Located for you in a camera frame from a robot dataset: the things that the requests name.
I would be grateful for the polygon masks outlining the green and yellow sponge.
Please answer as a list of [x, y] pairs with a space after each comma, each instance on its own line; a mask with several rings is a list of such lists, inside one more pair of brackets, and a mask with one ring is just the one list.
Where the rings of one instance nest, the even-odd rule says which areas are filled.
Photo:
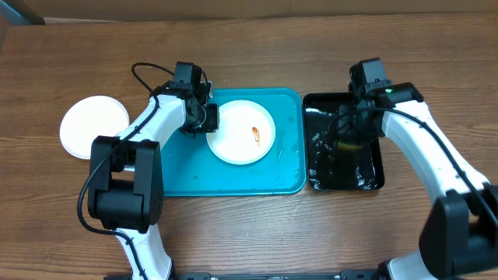
[[337, 144], [337, 150], [345, 150], [345, 151], [361, 150], [362, 147], [363, 147], [362, 145], [351, 142], [338, 142]]

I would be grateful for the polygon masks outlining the white plate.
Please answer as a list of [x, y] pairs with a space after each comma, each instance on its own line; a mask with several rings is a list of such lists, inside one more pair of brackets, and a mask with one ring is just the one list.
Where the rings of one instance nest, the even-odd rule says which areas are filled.
[[207, 133], [209, 148], [219, 159], [247, 165], [262, 159], [276, 138], [275, 122], [260, 104], [234, 100], [219, 108], [219, 128]]
[[90, 159], [91, 145], [97, 136], [115, 136], [129, 126], [125, 107], [109, 96], [91, 96], [73, 105], [59, 129], [63, 148], [79, 159]]

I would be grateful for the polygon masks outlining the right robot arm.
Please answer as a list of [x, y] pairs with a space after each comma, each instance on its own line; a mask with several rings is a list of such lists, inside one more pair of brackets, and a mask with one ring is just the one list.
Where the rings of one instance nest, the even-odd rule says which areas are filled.
[[400, 148], [426, 188], [432, 209], [415, 252], [380, 264], [377, 279], [456, 279], [497, 266], [497, 188], [439, 129], [410, 82], [349, 85], [340, 107], [339, 147], [379, 137]]

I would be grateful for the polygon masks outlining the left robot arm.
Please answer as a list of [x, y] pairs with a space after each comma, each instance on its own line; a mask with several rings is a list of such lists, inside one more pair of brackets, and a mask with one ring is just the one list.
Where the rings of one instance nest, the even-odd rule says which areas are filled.
[[115, 136], [98, 136], [77, 202], [90, 232], [114, 236], [132, 267], [130, 279], [175, 279], [157, 225], [163, 209], [161, 150], [175, 131], [213, 132], [218, 106], [211, 82], [173, 82], [151, 91], [149, 104]]

